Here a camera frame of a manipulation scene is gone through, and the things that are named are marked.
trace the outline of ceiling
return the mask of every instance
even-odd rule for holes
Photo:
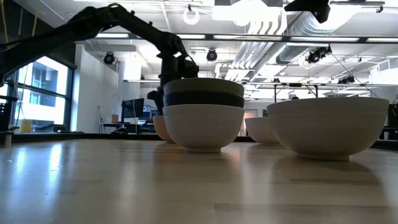
[[[28,11],[35,13],[46,23],[53,27],[60,26],[72,18],[78,11],[87,6],[103,7],[107,3],[103,2],[81,2],[74,0],[15,0]],[[154,27],[174,33],[210,33],[210,34],[245,34],[249,26],[237,26],[232,21],[214,21],[209,15],[213,2],[204,1],[198,7],[201,10],[200,20],[195,25],[188,25],[182,19],[182,14],[186,6],[164,5],[161,4],[123,4],[127,10],[134,10],[135,15],[146,22],[153,22]],[[293,22],[295,13],[288,14],[288,23]],[[376,8],[364,9],[356,13],[347,23],[335,30],[332,35],[398,35],[398,9],[386,8],[382,13],[376,13]],[[107,32],[126,32],[126,30],[116,27]],[[141,55],[144,64],[142,74],[148,77],[155,77],[160,73],[160,59],[156,57],[159,51],[150,43],[144,40],[104,40],[95,39],[86,43],[86,50],[93,51],[92,46],[100,45],[134,45]],[[242,42],[228,41],[191,41],[184,40],[185,48],[194,54],[193,58],[203,71],[214,72],[216,64],[232,61],[238,54]],[[218,53],[217,62],[206,61],[206,51],[214,48]],[[382,62],[388,56],[398,56],[398,45],[382,44],[332,44],[333,54],[348,69],[355,68],[356,76],[365,82],[369,76],[368,68],[375,66],[375,63]],[[116,52],[120,58],[127,57],[129,52]],[[308,76],[312,80],[325,80],[333,75],[340,74],[345,68],[331,55],[324,58],[320,63],[310,67],[303,66],[298,61],[296,66],[288,66],[283,70],[285,74],[282,79],[286,82],[306,81]]]

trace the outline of ceramic bowl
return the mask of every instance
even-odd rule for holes
[[[244,110],[222,105],[163,108],[170,137],[188,152],[220,152],[238,135]]]
[[[167,141],[167,143],[175,144],[167,132],[164,116],[154,116],[152,119],[154,120],[156,134],[159,135],[159,137],[164,141]]]
[[[237,106],[243,108],[244,98],[230,93],[210,91],[186,91],[169,93],[164,96],[164,106],[186,104],[208,104]]]
[[[377,141],[389,102],[378,98],[315,98],[267,107],[281,144],[300,157],[347,160]]]
[[[250,138],[264,145],[280,144],[275,137],[269,118],[246,118],[244,122],[248,129]]]
[[[169,82],[163,89],[164,95],[187,91],[229,93],[239,97],[243,97],[244,94],[242,85],[219,78],[184,78]]]

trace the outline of yellow container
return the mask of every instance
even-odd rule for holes
[[[32,120],[23,119],[19,123],[19,131],[22,133],[32,132]]]

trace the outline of security camera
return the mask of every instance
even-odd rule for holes
[[[207,53],[207,61],[209,62],[214,62],[217,60],[217,53],[215,49],[209,49],[209,52]]]
[[[116,58],[114,57],[114,52],[107,52],[104,57],[104,63],[107,65],[114,65],[116,63]]]

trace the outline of wooden table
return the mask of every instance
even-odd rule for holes
[[[161,141],[0,149],[0,223],[398,223],[398,154],[298,159],[234,143],[188,154]]]

